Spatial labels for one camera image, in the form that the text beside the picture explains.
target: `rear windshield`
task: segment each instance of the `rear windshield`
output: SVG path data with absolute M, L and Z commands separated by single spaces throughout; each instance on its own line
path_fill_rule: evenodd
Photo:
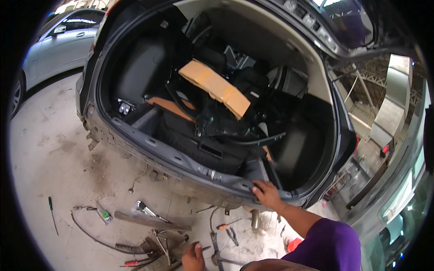
M 322 15 L 337 40 L 357 48 L 373 39 L 372 23 L 358 0 L 308 0 Z

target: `dirty floor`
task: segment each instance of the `dirty floor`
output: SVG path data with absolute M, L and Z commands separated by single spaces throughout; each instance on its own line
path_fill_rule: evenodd
M 124 261 L 135 257 L 113 251 L 93 242 L 83 234 L 71 218 L 73 206 L 94 205 L 98 201 L 110 213 L 115 210 L 132 212 L 137 200 L 144 201 L 155 213 L 178 223 L 191 223 L 190 240 L 212 245 L 209 215 L 211 209 L 196 214 L 207 205 L 166 190 L 164 181 L 152 182 L 146 165 L 135 158 L 124 159 L 117 152 L 98 144 L 89 152 L 87 132 L 76 115 L 75 83 L 79 74 L 52 83 L 30 97 L 12 120 L 10 147 L 12 170 L 22 214 L 34 241 L 55 270 L 125 270 Z M 134 181 L 134 193 L 130 194 Z M 48 206 L 53 200 L 53 215 L 59 231 L 57 236 Z M 311 210 L 334 220 L 338 216 L 330 204 L 321 202 Z M 114 246 L 115 243 L 138 245 L 151 228 L 130 222 L 113 221 L 106 226 L 95 212 L 72 212 L 77 223 L 96 239 Z M 213 218 L 213 227 L 233 224 L 239 247 L 229 240 L 225 231 L 217 235 L 221 255 L 228 259 L 249 262 L 284 256 L 283 239 L 298 235 L 277 214 L 260 215 L 260 228 L 252 231 L 250 214 L 242 207 L 230 215 L 220 209 Z M 204 252 L 206 267 L 218 270 L 211 263 L 213 249 Z M 239 266 L 224 264 L 226 271 Z

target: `car wheel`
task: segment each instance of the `car wheel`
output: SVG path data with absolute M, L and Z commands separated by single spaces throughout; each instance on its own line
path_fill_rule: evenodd
M 21 103 L 23 102 L 23 96 L 26 92 L 26 83 L 24 82 L 23 75 L 20 74 L 18 77 L 18 81 L 13 89 L 12 96 L 12 108 L 11 108 L 11 119 L 17 114 L 18 109 L 20 108 Z

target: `hand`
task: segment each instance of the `hand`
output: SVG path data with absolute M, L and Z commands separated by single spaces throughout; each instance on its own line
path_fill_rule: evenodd
M 277 188 L 271 182 L 265 182 L 262 180 L 254 180 L 254 184 L 260 187 L 253 187 L 252 192 L 258 198 L 258 200 L 262 203 L 262 205 L 272 209 L 273 211 L 277 211 L 277 209 L 284 205 L 285 203 L 280 199 L 279 192 Z
M 185 249 L 182 255 L 182 266 L 185 271 L 204 271 L 205 261 L 199 242 L 194 242 Z

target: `pliers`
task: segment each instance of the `pliers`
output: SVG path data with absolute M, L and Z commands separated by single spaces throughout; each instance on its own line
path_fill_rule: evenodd
M 238 244 L 237 235 L 235 234 L 235 231 L 233 230 L 232 227 L 229 227 L 229 229 L 226 229 L 227 235 L 229 235 L 229 238 L 233 241 L 235 246 L 240 246 L 240 244 Z

